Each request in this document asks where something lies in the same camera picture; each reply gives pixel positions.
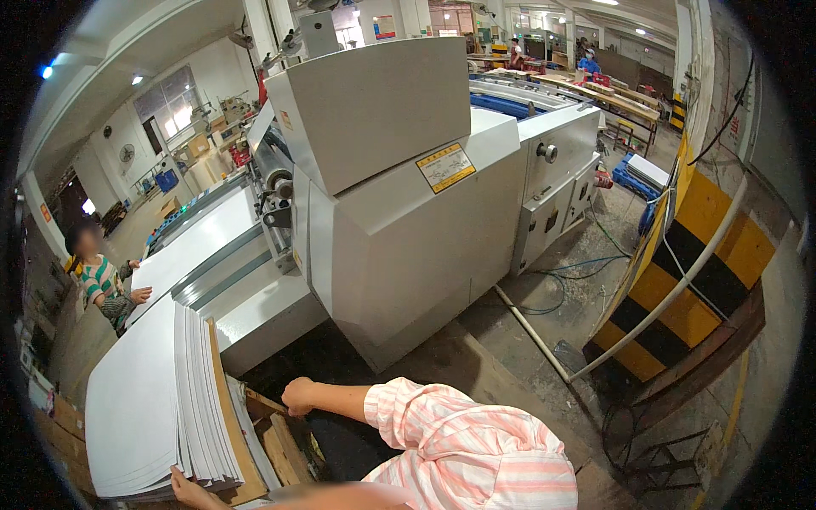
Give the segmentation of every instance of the stack of paper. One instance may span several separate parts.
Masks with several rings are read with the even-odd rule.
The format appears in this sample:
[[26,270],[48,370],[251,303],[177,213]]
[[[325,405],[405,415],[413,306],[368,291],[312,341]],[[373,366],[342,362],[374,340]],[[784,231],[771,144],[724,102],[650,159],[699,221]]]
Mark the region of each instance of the stack of paper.
[[635,179],[644,184],[648,184],[658,191],[663,191],[663,188],[665,188],[668,183],[668,174],[666,172],[648,159],[644,159],[637,154],[629,158],[626,170]]
[[85,406],[100,497],[171,499],[171,465],[210,491],[243,483],[216,391],[209,326],[169,295],[91,372]]

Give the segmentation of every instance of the fluorescent light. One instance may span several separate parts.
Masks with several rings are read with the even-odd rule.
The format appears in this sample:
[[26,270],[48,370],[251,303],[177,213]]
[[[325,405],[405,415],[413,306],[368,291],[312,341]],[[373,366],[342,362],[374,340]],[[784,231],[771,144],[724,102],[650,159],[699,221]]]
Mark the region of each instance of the fluorescent light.
[[91,199],[88,198],[84,204],[82,204],[82,210],[85,211],[85,214],[92,215],[96,212],[96,206],[94,202],[91,202]]

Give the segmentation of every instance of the sign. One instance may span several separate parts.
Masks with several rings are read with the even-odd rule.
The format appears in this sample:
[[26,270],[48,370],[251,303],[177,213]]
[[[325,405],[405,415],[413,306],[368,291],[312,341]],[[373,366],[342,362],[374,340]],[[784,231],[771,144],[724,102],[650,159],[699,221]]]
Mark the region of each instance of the sign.
[[40,211],[42,212],[42,217],[46,219],[46,223],[51,221],[51,213],[48,210],[48,207],[44,203],[40,204]]
[[420,159],[416,162],[416,166],[419,167],[434,193],[439,193],[476,172],[476,168],[473,167],[459,143],[449,145],[441,151]]
[[374,20],[374,36],[378,41],[382,39],[391,39],[397,36],[394,25],[394,16],[375,16]]

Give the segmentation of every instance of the striped shirt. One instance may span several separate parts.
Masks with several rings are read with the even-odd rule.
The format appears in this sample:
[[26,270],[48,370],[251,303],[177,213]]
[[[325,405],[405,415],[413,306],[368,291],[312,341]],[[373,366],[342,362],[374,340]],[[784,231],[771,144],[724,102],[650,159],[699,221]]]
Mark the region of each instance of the striped shirt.
[[366,394],[366,421],[405,453],[363,481],[402,486],[412,508],[577,508],[564,443],[539,419],[403,377]]
[[[107,299],[110,297],[117,298],[125,294],[125,287],[122,286],[119,269],[108,262],[104,255],[99,254],[97,257],[100,263],[98,265],[84,264],[80,276],[88,303],[93,303],[100,295],[104,295]],[[118,330],[124,324],[126,317],[127,314],[124,314],[120,317],[109,317],[109,320],[113,328]]]

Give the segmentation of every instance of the yellow warning sticker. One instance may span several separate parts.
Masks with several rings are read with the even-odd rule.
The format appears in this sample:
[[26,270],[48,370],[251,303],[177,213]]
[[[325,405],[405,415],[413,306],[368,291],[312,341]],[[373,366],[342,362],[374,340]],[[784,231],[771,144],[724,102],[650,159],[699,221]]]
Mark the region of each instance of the yellow warning sticker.
[[458,183],[468,175],[476,172],[473,164],[464,153],[459,143],[449,145],[441,151],[424,157],[416,166],[425,176],[434,193]]

